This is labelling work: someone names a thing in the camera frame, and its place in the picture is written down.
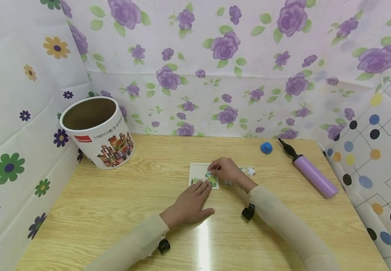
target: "yellow flower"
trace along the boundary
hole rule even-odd
[[[54,55],[56,59],[61,57],[66,59],[67,54],[70,53],[70,50],[67,48],[67,43],[61,42],[59,37],[54,37],[54,40],[50,37],[46,38],[46,42],[43,44],[45,49],[48,49],[47,54]]]
[[[36,79],[37,79],[36,72],[33,71],[33,68],[31,66],[29,66],[28,64],[25,64],[24,70],[25,70],[25,75],[28,76],[28,79],[30,79],[33,82],[36,82]]]

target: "left hand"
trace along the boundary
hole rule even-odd
[[[215,213],[213,208],[202,210],[212,190],[210,182],[198,181],[190,185],[176,202],[159,214],[169,229],[184,223],[196,223]]]

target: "white cardboard canister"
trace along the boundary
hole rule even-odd
[[[61,114],[60,126],[96,168],[117,168],[134,154],[134,141],[112,98],[90,97],[74,103]]]

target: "beige sleeve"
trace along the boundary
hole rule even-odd
[[[168,231],[161,217],[153,215],[86,266],[84,271],[125,271],[152,255]]]
[[[298,254],[306,271],[340,270],[334,254],[296,214],[263,186],[249,192],[250,202],[256,212]]]

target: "purple pump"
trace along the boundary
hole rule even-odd
[[[299,170],[319,189],[319,191],[328,199],[339,192],[339,189],[330,182],[307,158],[302,154],[296,154],[291,145],[278,139],[283,145],[284,151],[292,156],[292,162]]]

